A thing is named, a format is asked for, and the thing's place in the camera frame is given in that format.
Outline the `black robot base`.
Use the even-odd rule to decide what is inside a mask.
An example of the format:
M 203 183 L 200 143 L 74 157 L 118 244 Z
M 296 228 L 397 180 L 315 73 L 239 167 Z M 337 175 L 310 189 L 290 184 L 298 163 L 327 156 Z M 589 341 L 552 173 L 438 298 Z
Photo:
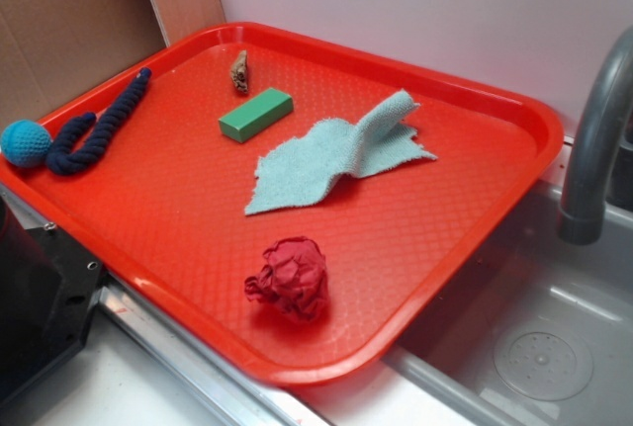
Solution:
M 1 203 L 1 405 L 80 352 L 105 278 L 60 227 L 24 228 Z

